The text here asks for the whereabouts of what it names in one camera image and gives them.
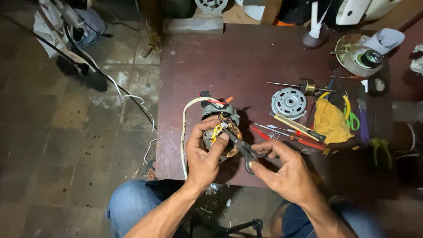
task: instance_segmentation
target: scissors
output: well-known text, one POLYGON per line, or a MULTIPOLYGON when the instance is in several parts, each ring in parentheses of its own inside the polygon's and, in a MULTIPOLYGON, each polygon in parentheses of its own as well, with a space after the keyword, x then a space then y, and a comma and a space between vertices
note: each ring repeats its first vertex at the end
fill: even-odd
MULTIPOLYGON (((347 113, 347 108, 344 108, 344 114, 347 113)), ((348 128, 351 130, 358 130, 360 128, 360 121, 355 116, 353 111, 349 112, 348 118, 345 120, 346 124, 348 125, 348 128)))
POLYGON ((232 133, 230 133, 226 128, 223 128, 223 131, 229 136, 229 139, 234 142, 236 148, 239 152, 241 152, 242 156, 245 160, 245 170, 247 173, 254 175, 254 172, 250 169, 248 166, 248 163, 250 161, 257 161, 256 158, 267 158, 265 154, 258 154, 257 151, 253 150, 251 148, 251 145, 247 142, 238 139, 236 136, 234 136, 232 133))

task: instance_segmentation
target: jeans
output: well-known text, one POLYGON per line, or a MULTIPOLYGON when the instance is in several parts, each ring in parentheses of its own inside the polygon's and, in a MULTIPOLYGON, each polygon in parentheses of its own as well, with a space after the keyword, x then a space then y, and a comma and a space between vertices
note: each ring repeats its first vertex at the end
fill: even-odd
MULTIPOLYGON (((177 180, 131 180, 120 185, 113 192, 105 213, 106 217, 110 219, 114 236, 123 238, 143 216, 170 197, 181 185, 181 181, 177 180)), ((282 215, 284 238, 317 237, 310 220, 300 206, 286 200, 282 205, 287 206, 282 215)), ((332 208, 359 238, 384 237, 382 231, 366 213, 358 211, 348 204, 336 204, 332 208)), ((187 238, 188 233, 179 227, 173 237, 187 238)))

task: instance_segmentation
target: brown table top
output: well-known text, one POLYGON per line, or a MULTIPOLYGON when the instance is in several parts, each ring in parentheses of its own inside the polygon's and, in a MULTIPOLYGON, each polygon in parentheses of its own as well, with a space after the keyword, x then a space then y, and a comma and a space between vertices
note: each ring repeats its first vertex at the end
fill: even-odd
MULTIPOLYGON (((308 50, 301 43, 305 28, 244 24, 226 24, 225 27, 222 35, 169 36, 163 41, 157 139, 158 177, 184 179, 180 158, 182 111, 190 100, 197 97, 198 92, 209 90, 216 99, 233 96, 231 104, 241 116, 240 128, 244 140, 250 144, 260 142, 263 139, 248 130, 249 123, 287 128, 268 115, 271 111, 271 97, 280 87, 266 82, 299 84, 300 77, 330 77, 332 72, 329 61, 335 59, 330 51, 343 36, 342 33, 333 32, 324 46, 308 50)), ((338 76, 349 75, 339 67, 338 76)), ((321 86, 327 83, 324 80, 316 82, 321 86)), ((354 99, 360 83, 351 80, 343 83, 348 89, 354 110, 357 106, 354 99)), ((308 112, 297 120, 299 123, 307 124, 313 113, 314 100, 308 97, 308 112)), ((393 131, 390 95, 368 98, 367 104, 371 136, 389 139, 393 131)), ((201 112, 199 103, 187 111, 186 138, 193 125, 200 121, 201 112)), ((286 141, 287 137, 281 136, 279 139, 286 141)), ((290 145, 296 149, 302 148, 296 142, 290 145)), ((314 156, 321 160, 320 154, 314 156)), ((323 164, 330 163, 330 157, 323 164)), ((237 155, 222 163, 216 183, 266 186, 260 179, 246 173, 242 162, 243 158, 237 155)), ((326 177, 325 173, 330 166, 319 163, 313 167, 316 167, 319 175, 326 177)), ((269 164, 274 168, 280 167, 279 161, 271 161, 269 164)))

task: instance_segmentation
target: yellow cloth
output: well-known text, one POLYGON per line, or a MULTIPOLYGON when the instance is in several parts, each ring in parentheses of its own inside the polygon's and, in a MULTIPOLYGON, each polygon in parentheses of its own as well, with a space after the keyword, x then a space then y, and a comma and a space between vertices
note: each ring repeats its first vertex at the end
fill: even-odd
POLYGON ((349 132, 343 113, 324 98, 316 103, 314 130, 326 136, 326 144, 345 142, 354 136, 349 132))

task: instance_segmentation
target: wooden plank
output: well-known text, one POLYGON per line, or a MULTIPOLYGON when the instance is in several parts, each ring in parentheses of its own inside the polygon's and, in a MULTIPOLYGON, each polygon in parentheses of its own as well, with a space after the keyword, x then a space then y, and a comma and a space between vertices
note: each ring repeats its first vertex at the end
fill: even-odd
POLYGON ((223 17, 164 19, 165 35, 222 34, 223 17))
POLYGON ((279 14, 281 6, 282 0, 267 0, 260 24, 272 25, 275 21, 275 17, 279 14))

